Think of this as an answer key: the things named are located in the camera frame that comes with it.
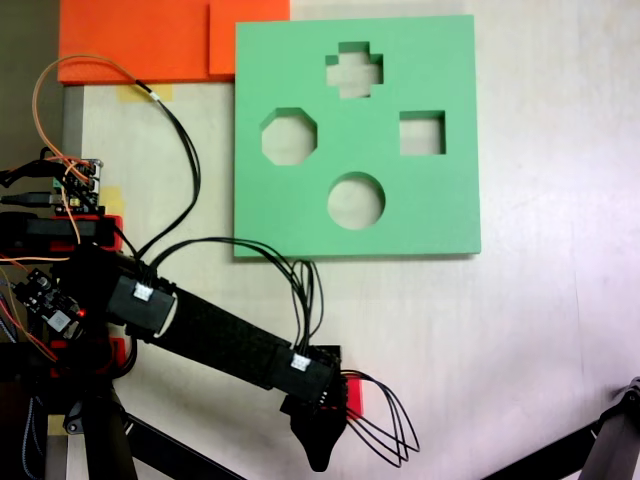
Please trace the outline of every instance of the square hole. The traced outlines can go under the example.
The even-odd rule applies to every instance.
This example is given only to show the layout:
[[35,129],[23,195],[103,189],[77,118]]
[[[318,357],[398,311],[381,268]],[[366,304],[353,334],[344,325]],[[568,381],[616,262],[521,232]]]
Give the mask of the square hole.
[[400,155],[447,153],[443,111],[400,112]]

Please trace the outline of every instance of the black connector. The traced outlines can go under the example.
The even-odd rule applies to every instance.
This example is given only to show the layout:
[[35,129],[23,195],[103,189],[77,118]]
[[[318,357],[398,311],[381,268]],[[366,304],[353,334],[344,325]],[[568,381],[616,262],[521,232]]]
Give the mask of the black connector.
[[19,193],[0,197],[0,204],[32,208],[51,207],[61,205],[62,197],[50,192]]

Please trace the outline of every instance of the cross-shaped hole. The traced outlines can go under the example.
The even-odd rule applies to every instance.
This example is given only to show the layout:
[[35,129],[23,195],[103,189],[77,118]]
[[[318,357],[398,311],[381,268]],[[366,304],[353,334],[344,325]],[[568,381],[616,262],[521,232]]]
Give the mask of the cross-shaped hole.
[[371,55],[369,42],[338,44],[338,55],[327,55],[327,85],[338,87],[340,98],[371,96],[371,85],[383,80],[382,55]]

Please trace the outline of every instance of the circular hole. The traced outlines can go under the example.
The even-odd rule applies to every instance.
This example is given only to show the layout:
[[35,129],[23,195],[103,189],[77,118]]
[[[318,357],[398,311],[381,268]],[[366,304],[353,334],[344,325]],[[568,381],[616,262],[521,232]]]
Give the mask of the circular hole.
[[329,192],[329,215],[349,230],[362,230],[376,223],[385,206],[384,190],[366,173],[348,173]]

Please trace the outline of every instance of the black robot arm segment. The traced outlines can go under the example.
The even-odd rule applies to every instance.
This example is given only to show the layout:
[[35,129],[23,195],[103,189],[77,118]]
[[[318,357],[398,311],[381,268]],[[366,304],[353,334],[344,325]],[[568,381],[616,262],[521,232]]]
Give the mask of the black robot arm segment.
[[298,355],[290,342],[166,280],[142,285],[127,257],[82,246],[56,276],[83,308],[105,312],[106,321],[125,325],[134,337],[259,387],[317,405],[339,375],[339,359]]

